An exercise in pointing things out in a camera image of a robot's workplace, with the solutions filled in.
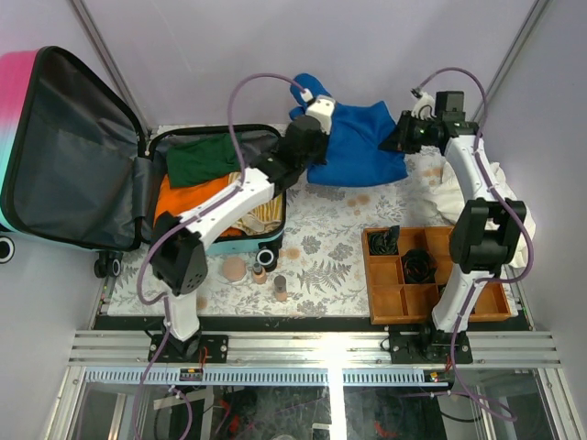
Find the blue garment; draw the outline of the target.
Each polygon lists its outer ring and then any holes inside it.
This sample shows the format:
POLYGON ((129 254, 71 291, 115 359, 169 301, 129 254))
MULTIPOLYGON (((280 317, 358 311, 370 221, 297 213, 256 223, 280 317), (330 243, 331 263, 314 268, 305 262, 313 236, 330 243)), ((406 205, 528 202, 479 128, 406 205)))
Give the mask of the blue garment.
POLYGON ((384 101, 368 106, 337 103, 326 162, 309 166, 307 181, 323 186, 371 187, 406 178, 404 154, 379 149, 394 129, 384 101))

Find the yellow white striped towel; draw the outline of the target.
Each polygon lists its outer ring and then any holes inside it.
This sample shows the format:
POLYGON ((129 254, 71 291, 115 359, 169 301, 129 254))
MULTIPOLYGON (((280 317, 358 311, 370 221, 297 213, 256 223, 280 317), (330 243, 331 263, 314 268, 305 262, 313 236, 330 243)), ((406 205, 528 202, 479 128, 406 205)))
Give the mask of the yellow white striped towel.
POLYGON ((278 229, 284 217, 283 196, 280 194, 269 202, 257 206, 227 229, 223 237, 255 237, 278 229))

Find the dark green garment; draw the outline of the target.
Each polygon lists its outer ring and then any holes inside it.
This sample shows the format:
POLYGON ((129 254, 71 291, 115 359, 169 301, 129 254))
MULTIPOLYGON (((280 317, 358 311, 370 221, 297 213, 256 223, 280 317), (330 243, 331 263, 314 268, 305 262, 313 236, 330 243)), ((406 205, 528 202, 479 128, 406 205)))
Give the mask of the dark green garment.
POLYGON ((193 187, 240 170, 229 134, 204 137, 171 147, 166 164, 172 189, 193 187))

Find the orange garment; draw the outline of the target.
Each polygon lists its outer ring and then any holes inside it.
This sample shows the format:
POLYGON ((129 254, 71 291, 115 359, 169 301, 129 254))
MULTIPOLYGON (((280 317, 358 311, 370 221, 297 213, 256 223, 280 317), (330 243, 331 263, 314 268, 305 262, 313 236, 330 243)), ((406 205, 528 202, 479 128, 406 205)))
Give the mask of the orange garment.
POLYGON ((169 212, 173 216, 189 211, 206 202, 229 185, 229 175, 206 181, 191 187, 172 188, 169 176, 166 175, 160 186, 153 223, 169 212))

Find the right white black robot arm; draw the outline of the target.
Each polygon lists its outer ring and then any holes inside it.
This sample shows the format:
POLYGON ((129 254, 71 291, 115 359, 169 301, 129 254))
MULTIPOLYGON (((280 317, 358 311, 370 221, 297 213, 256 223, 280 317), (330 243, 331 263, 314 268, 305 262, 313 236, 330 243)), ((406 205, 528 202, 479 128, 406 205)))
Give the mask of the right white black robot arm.
POLYGON ((453 268, 431 313, 434 330, 417 341, 420 355, 435 362, 451 349, 446 334, 466 330, 482 290, 499 281, 503 266, 513 259, 519 239, 526 235, 526 206, 499 190, 481 128, 466 118, 462 92, 431 96, 414 89, 412 94, 414 107, 402 112, 392 142, 405 154, 437 148, 453 169, 464 200, 449 239, 453 268))

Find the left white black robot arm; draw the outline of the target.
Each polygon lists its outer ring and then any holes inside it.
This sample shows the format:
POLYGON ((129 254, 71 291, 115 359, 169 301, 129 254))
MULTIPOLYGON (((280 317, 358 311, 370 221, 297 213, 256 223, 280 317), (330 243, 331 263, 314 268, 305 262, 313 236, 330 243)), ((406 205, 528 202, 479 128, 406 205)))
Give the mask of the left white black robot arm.
POLYGON ((296 184, 308 168, 325 169, 324 182, 334 186, 377 186, 403 177, 398 155, 384 151, 381 143, 364 125, 337 127, 328 134, 317 119, 303 115, 272 147, 251 159, 239 180, 183 214, 160 216, 148 260, 153 274, 168 287, 164 325, 172 335, 173 355, 187 362, 200 353, 200 320, 188 307, 207 276, 210 245, 240 217, 296 184))

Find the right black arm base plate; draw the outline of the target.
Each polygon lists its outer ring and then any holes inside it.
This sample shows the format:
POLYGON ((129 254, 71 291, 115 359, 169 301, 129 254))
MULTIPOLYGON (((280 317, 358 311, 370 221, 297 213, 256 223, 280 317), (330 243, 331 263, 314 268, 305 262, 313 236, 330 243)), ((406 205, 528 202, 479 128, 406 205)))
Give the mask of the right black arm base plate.
POLYGON ((473 362, 471 344, 465 333, 456 335, 454 357, 450 356, 453 334, 439 335, 390 333, 387 338, 391 361, 400 365, 447 364, 454 359, 457 364, 473 362))

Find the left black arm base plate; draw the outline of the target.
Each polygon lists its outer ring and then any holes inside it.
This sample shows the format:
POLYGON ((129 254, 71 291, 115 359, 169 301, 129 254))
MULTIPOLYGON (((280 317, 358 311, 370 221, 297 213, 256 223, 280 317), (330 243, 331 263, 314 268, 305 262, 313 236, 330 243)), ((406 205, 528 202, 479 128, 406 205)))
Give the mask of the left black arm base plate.
POLYGON ((186 342, 181 342, 171 335, 155 362, 226 363, 228 343, 227 335, 196 335, 186 342))

